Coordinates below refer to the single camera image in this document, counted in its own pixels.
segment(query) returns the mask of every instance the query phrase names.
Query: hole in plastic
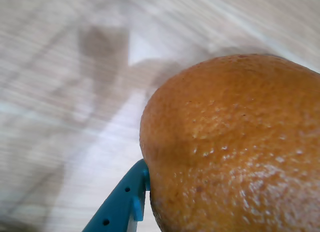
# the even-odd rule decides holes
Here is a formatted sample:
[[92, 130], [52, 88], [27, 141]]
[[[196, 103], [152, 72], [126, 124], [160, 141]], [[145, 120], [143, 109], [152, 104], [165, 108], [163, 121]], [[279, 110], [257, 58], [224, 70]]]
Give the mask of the hole in plastic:
[[103, 225], [106, 226], [106, 225], [108, 225], [108, 224], [110, 224], [110, 220], [105, 219], [105, 220], [103, 221]]

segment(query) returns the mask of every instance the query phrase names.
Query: teal plastic clip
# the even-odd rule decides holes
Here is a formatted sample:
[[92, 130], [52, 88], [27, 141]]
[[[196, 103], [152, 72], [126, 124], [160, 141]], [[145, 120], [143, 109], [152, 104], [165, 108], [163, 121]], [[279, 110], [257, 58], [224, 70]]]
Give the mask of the teal plastic clip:
[[150, 191], [150, 177], [142, 159], [126, 173], [82, 232], [135, 232], [144, 218], [146, 191]]

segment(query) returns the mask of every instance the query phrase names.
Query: table surface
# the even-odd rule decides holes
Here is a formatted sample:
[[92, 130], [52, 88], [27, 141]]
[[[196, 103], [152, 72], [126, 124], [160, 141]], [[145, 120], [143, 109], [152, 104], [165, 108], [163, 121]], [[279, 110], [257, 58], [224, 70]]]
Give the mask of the table surface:
[[[320, 68], [320, 0], [0, 0], [0, 224], [81, 231], [168, 77], [233, 53]], [[138, 232], [159, 231], [147, 198]]]

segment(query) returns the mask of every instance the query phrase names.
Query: wooden table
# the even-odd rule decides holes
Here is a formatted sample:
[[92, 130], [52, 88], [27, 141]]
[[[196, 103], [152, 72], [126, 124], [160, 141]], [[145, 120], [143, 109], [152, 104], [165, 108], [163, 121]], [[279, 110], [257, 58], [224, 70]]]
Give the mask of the wooden table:
[[[187, 66], [268, 53], [319, 70], [319, 4], [0, 0], [0, 222], [81, 231], [142, 158], [149, 97]], [[138, 231], [159, 231], [146, 202]]]

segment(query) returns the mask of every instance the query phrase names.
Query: orange fruit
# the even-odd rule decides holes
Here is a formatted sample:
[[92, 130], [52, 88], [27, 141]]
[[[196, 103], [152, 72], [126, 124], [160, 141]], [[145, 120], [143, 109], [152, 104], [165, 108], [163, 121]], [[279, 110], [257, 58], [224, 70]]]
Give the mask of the orange fruit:
[[320, 75], [235, 55], [149, 100], [140, 146], [162, 231], [320, 231]]

